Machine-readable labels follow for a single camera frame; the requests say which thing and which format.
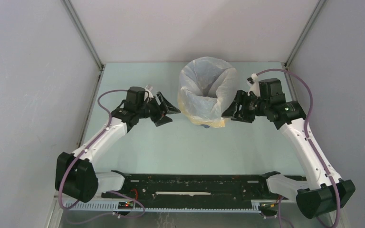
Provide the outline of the blue plastic trash bin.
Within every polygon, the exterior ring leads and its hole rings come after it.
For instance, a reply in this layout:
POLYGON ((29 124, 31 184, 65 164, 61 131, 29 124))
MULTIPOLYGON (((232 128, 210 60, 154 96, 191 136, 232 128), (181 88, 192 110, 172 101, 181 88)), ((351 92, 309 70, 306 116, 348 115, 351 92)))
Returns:
POLYGON ((209 129, 212 128, 212 126, 208 125, 208 124, 200 124, 200 126, 202 126, 205 129, 209 129))

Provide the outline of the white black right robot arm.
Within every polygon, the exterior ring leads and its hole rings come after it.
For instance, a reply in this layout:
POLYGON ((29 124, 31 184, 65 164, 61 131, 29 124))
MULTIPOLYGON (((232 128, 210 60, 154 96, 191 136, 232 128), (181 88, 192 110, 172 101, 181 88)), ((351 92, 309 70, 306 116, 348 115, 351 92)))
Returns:
POLYGON ((308 219, 343 208, 354 194, 355 185, 344 180, 327 160, 308 129, 307 115, 301 105, 286 101, 277 78, 261 81, 248 78, 247 83, 249 91, 237 91, 222 116, 245 123, 252 123, 258 116, 266 117, 291 143, 306 177, 305 181, 299 181, 276 171, 263 174, 258 194, 265 199, 278 194, 295 200, 308 219))

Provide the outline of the translucent cream plastic trash bag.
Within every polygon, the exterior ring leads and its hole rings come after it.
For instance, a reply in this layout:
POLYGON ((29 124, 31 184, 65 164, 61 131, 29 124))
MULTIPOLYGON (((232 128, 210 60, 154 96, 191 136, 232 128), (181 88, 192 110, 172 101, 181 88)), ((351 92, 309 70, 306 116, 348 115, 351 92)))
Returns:
POLYGON ((201 57, 189 62, 179 74, 177 102, 181 112, 195 125, 225 127, 221 115, 238 90, 239 74, 230 63, 201 57))

